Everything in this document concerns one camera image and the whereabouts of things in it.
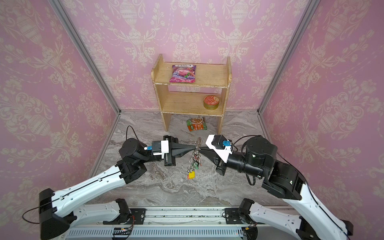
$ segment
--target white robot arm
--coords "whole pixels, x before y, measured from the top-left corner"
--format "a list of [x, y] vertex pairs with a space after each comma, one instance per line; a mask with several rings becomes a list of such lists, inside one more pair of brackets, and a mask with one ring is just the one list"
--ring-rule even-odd
[[[176, 157], [194, 149], [195, 146], [179, 144], [178, 139], [171, 136], [164, 136], [163, 141], [154, 141], [149, 147], [134, 138], [126, 140], [119, 150], [122, 160], [108, 170], [63, 190], [40, 192], [41, 239], [54, 238], [70, 227], [91, 222], [127, 223], [132, 212], [124, 199], [107, 204], [84, 203], [139, 178], [146, 172], [145, 162], [164, 160], [165, 166], [174, 166]], [[207, 147], [201, 147], [200, 153], [217, 166], [220, 175], [229, 167], [253, 176], [254, 180], [264, 178], [262, 187], [300, 214], [283, 214], [244, 199], [238, 209], [243, 222], [268, 224], [297, 239], [347, 240], [352, 235], [353, 225], [336, 218], [313, 194], [296, 168], [277, 161], [277, 147], [262, 136], [250, 138], [241, 151], [232, 152], [230, 140], [222, 135], [210, 135]]]

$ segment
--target marble floor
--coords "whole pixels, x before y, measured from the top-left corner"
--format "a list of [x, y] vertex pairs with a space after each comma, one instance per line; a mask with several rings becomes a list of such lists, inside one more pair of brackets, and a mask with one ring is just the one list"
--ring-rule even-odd
[[[132, 125], [140, 141], [150, 145], [162, 140], [163, 135], [179, 139], [179, 143], [193, 144], [197, 137], [204, 142], [209, 134], [217, 133], [216, 117], [206, 117], [207, 130], [189, 132], [186, 120], [192, 116], [173, 115], [169, 132], [164, 131], [160, 112], [123, 112], [97, 174], [119, 161], [118, 150], [125, 141], [128, 125]], [[263, 134], [255, 110], [227, 111], [222, 134], [233, 141], [249, 134]], [[128, 138], [134, 137], [131, 129]], [[236, 145], [241, 146], [245, 139]], [[136, 181], [111, 190], [93, 199], [90, 204], [110, 202], [125, 198], [129, 206], [183, 206], [183, 205], [239, 205], [243, 198], [253, 199], [262, 205], [286, 205], [282, 200], [261, 188], [262, 180], [254, 186], [245, 174], [227, 169], [225, 176], [216, 173], [216, 166], [201, 156], [202, 166], [195, 171], [194, 179], [187, 179], [187, 166], [192, 152], [176, 158], [175, 167], [165, 167], [163, 162], [146, 163], [147, 172]]]

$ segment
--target keychain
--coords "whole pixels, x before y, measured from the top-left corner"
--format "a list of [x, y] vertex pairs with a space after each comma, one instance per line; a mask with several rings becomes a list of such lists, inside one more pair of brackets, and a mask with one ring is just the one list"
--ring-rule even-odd
[[202, 144], [203, 140], [201, 137], [197, 138], [197, 141], [195, 142], [196, 148], [192, 153], [192, 157], [190, 158], [190, 165], [188, 166], [188, 179], [192, 179], [195, 177], [195, 168], [199, 169], [199, 164], [201, 166], [201, 159], [200, 159], [200, 146]]

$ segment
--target tin lid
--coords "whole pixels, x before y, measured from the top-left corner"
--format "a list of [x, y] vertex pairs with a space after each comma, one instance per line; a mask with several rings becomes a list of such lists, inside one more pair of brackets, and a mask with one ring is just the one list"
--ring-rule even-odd
[[210, 106], [216, 106], [219, 103], [219, 99], [216, 96], [209, 95], [204, 98], [204, 103]]

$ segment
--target pink wallpaper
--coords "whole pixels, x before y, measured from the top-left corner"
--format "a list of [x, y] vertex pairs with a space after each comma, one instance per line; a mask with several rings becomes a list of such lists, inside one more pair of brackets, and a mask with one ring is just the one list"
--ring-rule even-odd
[[48, 1], [0, 1], [0, 24], [1, 238], [39, 239], [22, 213], [88, 177], [115, 113]]
[[321, 1], [264, 118], [317, 196], [383, 239], [383, 1]]
[[121, 109], [158, 109], [150, 72], [160, 53], [187, 63], [219, 64], [230, 56], [227, 106], [256, 109], [307, 0], [61, 2]]

